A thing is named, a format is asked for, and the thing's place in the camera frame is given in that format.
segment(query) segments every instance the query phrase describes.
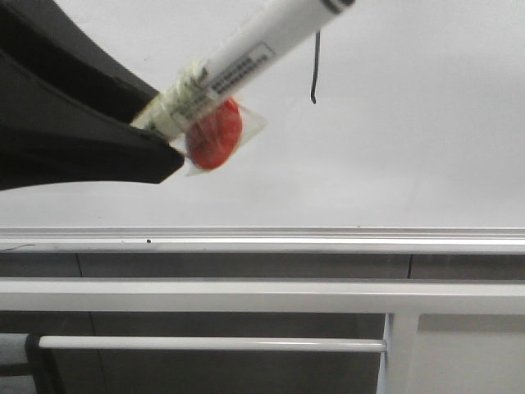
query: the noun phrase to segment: black plastic piece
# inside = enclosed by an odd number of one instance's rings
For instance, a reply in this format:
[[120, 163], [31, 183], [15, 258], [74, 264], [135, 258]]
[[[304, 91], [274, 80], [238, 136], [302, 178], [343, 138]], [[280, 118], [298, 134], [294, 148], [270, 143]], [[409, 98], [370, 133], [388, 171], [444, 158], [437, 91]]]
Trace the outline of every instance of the black plastic piece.
[[159, 183], [184, 163], [169, 145], [128, 125], [155, 90], [54, 2], [0, 0], [0, 45], [0, 190]]

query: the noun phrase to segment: marker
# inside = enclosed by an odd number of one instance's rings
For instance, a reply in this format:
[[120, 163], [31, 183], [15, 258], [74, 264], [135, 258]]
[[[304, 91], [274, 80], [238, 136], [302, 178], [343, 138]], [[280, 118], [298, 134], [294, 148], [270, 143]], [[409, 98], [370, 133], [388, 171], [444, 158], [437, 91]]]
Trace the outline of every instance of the marker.
[[154, 98], [131, 125], [168, 142], [175, 139], [353, 3], [269, 2], [207, 61], [183, 71], [179, 80]]

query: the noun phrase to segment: red disc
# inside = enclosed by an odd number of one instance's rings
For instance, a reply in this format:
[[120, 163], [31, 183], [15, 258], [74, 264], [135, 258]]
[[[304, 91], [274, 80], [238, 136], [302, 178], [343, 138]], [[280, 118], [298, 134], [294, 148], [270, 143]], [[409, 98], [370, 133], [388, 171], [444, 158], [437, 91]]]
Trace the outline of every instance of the red disc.
[[242, 130], [239, 107], [229, 98], [186, 133], [189, 158], [203, 170], [220, 167], [237, 147]]

